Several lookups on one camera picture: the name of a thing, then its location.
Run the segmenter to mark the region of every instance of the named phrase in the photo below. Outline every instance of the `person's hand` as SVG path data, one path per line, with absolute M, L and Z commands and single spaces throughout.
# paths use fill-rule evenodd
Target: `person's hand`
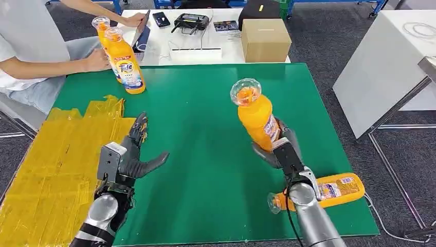
M 94 49 L 93 53 L 83 59 L 83 66 L 85 72 L 96 72 L 111 68 L 103 49 Z
M 139 26 L 139 23 L 141 23 L 142 19 L 145 18 L 145 16 L 146 14 L 136 13 L 134 16 L 125 18 L 123 24 L 128 27 L 137 27 Z

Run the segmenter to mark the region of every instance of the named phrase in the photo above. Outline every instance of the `green mat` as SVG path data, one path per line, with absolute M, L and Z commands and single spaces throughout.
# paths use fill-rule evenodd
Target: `green mat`
M 127 94 L 107 70 L 68 76 L 54 104 L 84 113 L 90 100 L 108 94 L 122 97 L 126 117 L 144 110 L 149 116 L 142 160 L 170 152 L 165 165 L 137 180 L 136 206 L 115 245 L 295 238 L 286 213 L 274 215 L 266 203 L 269 192 L 284 188 L 282 171 L 251 150 L 230 100 L 231 86 L 241 78 L 262 84 L 274 115 L 295 129 L 304 162 L 318 178 L 352 172 L 305 64 L 157 66 L 142 71 L 147 91 L 140 95 Z M 326 211 L 341 235 L 379 234 L 364 199 Z

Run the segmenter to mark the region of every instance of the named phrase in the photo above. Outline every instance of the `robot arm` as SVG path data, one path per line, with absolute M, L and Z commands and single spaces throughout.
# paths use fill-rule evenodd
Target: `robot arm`
M 149 162 L 141 162 L 140 147 L 146 134 L 147 117 L 143 112 L 136 118 L 121 145 L 112 142 L 101 148 L 97 171 L 101 183 L 71 247 L 112 246 L 127 212 L 133 207 L 136 179 L 163 165 L 169 155 L 163 152 Z
M 336 227 L 325 210 L 319 205 L 321 193 L 314 173 L 301 162 L 301 154 L 295 134 L 278 120 L 281 138 L 273 143 L 272 152 L 257 144 L 254 151 L 272 167 L 282 169 L 287 181 L 288 197 L 297 211 L 297 218 L 307 246 L 346 247 Z

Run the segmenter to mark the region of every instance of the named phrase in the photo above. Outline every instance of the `lying bottle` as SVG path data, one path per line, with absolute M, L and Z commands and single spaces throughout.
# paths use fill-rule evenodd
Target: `lying bottle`
M 323 208 L 336 206 L 360 199 L 365 194 L 364 184 L 354 173 L 342 173 L 316 180 L 321 192 L 322 200 L 319 205 Z M 278 214 L 286 210 L 286 190 L 281 193 L 268 195 L 268 206 L 271 212 Z M 294 203 L 288 199 L 288 208 L 295 211 Z
M 239 80 L 230 90 L 230 97 L 238 105 L 239 120 L 253 141 L 270 151 L 280 128 L 273 116 L 271 101 L 262 95 L 260 83 L 250 78 Z
M 122 35 L 123 32 L 118 27 L 110 27 L 106 30 L 105 36 L 110 40 L 107 53 L 115 64 L 125 90 L 129 94 L 140 94 L 146 89 L 146 82 L 133 49 Z
M 119 83 L 121 82 L 121 77 L 117 71 L 117 68 L 115 67 L 114 61 L 111 59 L 111 56 L 107 53 L 107 48 L 109 47 L 111 41 L 105 37 L 104 32 L 110 28 L 111 21 L 109 18 L 105 16 L 98 16 L 95 17 L 92 21 L 92 25 L 97 30 L 98 39 L 100 40 L 101 47 L 103 48 L 104 52 L 106 52 L 107 59 L 109 60 L 109 63 L 111 64 L 112 71 L 114 72 L 117 81 Z

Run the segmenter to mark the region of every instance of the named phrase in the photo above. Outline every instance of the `yellow plastic sheet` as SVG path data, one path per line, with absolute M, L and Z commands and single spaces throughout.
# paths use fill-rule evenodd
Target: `yellow plastic sheet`
M 134 118 L 122 118 L 124 100 L 91 101 L 52 109 L 28 150 L 0 208 L 0 246 L 68 246 L 97 187 L 100 149 L 120 143 Z

